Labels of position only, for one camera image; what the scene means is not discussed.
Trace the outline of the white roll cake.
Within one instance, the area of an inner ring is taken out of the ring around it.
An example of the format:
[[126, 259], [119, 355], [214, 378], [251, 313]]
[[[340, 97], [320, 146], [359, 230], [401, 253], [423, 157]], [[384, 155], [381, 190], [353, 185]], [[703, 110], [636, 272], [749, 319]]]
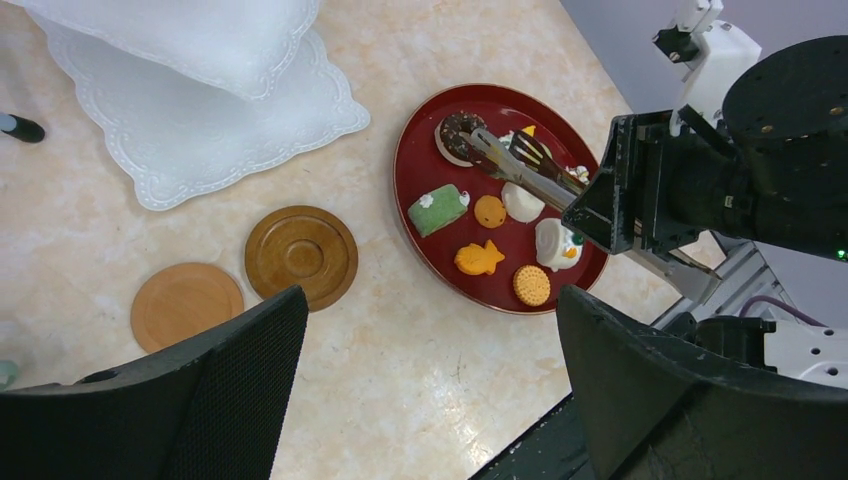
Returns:
[[536, 261], [556, 273], [575, 267], [583, 253], [584, 238], [557, 218], [546, 218], [535, 226]]

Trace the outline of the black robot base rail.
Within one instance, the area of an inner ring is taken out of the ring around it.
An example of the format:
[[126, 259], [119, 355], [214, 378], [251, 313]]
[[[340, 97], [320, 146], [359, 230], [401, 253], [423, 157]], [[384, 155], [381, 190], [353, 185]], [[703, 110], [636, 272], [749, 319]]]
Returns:
[[472, 480], [595, 478], [572, 394], [471, 476]]

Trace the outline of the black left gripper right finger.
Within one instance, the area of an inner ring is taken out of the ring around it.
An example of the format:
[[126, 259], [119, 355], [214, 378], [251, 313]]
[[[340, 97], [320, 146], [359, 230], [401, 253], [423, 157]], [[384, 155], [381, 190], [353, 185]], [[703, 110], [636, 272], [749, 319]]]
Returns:
[[843, 479], [847, 393], [724, 358], [566, 286], [559, 337], [599, 479]]

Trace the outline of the metal serving tongs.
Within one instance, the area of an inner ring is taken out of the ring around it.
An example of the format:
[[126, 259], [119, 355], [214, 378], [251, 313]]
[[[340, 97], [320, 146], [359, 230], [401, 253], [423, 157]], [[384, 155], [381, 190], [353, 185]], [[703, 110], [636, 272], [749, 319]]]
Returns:
[[[558, 183], [532, 171], [483, 128], [462, 132], [460, 137], [469, 146], [469, 160], [475, 166], [493, 178], [524, 188], [561, 214], [569, 207], [575, 207], [579, 195], [586, 189], [577, 179]], [[641, 247], [639, 238], [624, 255], [696, 303], [707, 302], [721, 283], [721, 277], [715, 271], [690, 256], [682, 252], [655, 254], [646, 251]]]

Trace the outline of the chocolate sprinkle donut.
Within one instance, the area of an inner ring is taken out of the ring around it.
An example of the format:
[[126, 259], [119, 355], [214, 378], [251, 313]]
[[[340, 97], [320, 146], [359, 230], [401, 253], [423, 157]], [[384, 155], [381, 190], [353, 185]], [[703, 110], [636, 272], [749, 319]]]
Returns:
[[451, 164], [473, 167], [470, 161], [469, 145], [462, 133], [471, 134], [475, 129], [487, 129], [487, 122], [478, 114], [460, 110], [444, 117], [434, 130], [436, 147], [440, 154]]

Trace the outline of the yellow cake slice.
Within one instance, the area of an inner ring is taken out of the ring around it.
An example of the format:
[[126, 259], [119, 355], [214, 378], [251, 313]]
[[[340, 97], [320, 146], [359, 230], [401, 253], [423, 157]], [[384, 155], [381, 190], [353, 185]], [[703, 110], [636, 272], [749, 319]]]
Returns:
[[519, 130], [519, 139], [513, 140], [516, 132], [510, 130], [501, 136], [499, 141], [516, 158], [540, 160], [542, 158], [553, 158], [551, 150], [543, 143], [535, 139], [535, 125], [529, 125]]

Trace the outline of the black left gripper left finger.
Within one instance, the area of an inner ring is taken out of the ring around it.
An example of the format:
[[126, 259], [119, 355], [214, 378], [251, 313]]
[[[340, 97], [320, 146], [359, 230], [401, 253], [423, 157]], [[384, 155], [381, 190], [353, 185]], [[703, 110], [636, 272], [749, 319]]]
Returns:
[[156, 353], [1, 396], [5, 479], [267, 479], [305, 339], [291, 287]]

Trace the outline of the green matcha roll cake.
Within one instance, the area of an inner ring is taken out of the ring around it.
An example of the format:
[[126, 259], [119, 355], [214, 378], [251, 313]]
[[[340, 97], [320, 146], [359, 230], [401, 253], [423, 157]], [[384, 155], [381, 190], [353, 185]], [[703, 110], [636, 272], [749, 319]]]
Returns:
[[419, 236], [426, 238], [463, 216], [470, 201], [467, 191], [445, 184], [422, 194], [407, 209], [407, 214]]

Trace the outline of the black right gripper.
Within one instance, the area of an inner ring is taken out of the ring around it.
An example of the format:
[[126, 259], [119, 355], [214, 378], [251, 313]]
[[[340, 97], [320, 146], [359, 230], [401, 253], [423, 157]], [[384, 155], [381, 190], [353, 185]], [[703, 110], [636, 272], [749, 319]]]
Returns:
[[597, 172], [562, 215], [566, 226], [609, 254], [666, 254], [704, 230], [752, 236], [756, 195], [725, 123], [687, 109], [674, 136], [672, 114], [612, 120]]

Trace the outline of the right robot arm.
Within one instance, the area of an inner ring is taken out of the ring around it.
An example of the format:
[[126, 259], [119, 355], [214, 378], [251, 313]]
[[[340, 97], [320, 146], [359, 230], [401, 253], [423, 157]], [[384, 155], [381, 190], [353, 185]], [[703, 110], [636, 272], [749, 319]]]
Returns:
[[768, 57], [733, 32], [663, 30], [655, 43], [695, 64], [679, 105], [613, 120], [563, 223], [700, 304], [720, 277], [682, 247], [706, 230], [845, 262], [846, 36]]

